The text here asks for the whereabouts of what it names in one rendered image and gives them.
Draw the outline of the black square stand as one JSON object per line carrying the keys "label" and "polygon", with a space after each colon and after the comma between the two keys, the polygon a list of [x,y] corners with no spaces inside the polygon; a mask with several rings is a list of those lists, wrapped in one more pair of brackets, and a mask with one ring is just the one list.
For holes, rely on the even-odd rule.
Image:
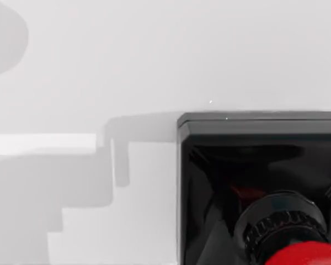
{"label": "black square stand", "polygon": [[198,112],[177,122],[179,265],[247,265],[233,240],[254,201],[293,190],[314,201],[329,242],[285,247],[264,265],[331,260],[331,112]]}

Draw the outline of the red bottle with black cap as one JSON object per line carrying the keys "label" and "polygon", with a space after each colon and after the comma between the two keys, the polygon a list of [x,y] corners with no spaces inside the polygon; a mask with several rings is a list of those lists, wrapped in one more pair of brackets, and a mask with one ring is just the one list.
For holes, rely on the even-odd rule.
{"label": "red bottle with black cap", "polygon": [[252,202],[233,232],[237,253],[247,265],[264,265],[295,243],[328,243],[329,226],[318,205],[293,190],[279,190]]}

